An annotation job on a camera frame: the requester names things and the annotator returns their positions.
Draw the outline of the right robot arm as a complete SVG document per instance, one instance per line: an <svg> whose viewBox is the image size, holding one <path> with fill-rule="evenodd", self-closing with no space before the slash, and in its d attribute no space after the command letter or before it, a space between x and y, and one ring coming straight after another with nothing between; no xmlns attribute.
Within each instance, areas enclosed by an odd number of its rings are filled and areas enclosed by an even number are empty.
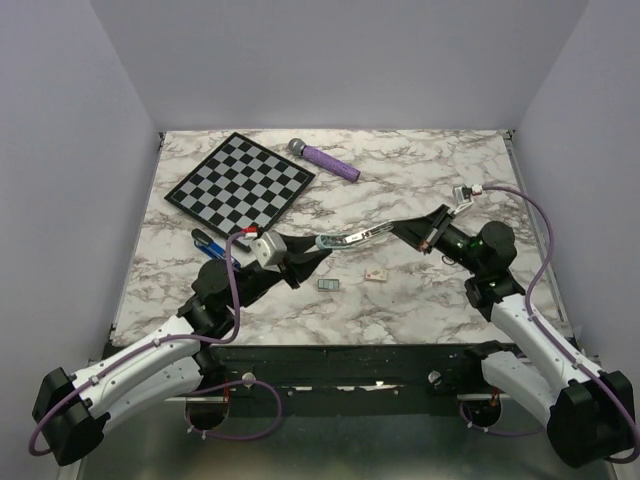
<svg viewBox="0 0 640 480"><path fill-rule="evenodd" d="M594 460L631 463L639 456L633 387L619 371L606 372L555 330L531 303L531 292L513 277L512 228L486 223L474 236L453 224L445 205L394 222L392 232L415 250L437 250L471 273L469 303L504 332L529 360L524 365L500 347L464 362L460 379L469 390L489 385L505 392L544 427L558 457L570 467Z"/></svg>

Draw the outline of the grey staple tray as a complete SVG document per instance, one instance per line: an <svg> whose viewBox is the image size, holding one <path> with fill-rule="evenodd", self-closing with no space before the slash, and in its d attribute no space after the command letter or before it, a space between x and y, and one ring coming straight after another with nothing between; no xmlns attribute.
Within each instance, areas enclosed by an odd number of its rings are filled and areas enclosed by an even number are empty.
<svg viewBox="0 0 640 480"><path fill-rule="evenodd" d="M338 279L321 278L317 281L319 291L335 292L340 290L340 282Z"/></svg>

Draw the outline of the light blue stapler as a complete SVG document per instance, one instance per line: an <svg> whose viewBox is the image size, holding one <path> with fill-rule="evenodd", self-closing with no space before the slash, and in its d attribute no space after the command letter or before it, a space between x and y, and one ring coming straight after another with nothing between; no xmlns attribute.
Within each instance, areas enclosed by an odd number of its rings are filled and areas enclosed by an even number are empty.
<svg viewBox="0 0 640 480"><path fill-rule="evenodd" d="M352 234L318 235L315 238L315 245L320 250L347 250L388 234L393 227L392 222L385 222Z"/></svg>

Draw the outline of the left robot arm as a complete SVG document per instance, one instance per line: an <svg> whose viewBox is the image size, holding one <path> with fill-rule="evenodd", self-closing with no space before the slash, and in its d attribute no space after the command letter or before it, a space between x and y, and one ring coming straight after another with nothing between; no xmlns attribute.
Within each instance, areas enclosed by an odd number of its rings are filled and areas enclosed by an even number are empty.
<svg viewBox="0 0 640 480"><path fill-rule="evenodd" d="M213 350L236 340L241 310L280 282L297 289L332 254L311 237L253 227L254 259L237 267L229 255L208 260L177 313L141 340L72 374L63 368L42 380L33 407L30 455L72 464L93 451L107 430L140 410L176 395L224 389Z"/></svg>

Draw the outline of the white staple box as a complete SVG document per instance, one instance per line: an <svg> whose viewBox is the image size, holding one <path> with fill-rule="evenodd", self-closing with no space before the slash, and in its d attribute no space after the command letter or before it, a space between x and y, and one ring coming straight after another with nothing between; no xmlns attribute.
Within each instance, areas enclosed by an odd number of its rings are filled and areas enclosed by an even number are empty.
<svg viewBox="0 0 640 480"><path fill-rule="evenodd" d="M366 269L364 273L364 279L366 281L386 282L388 273L385 269L371 268Z"/></svg>

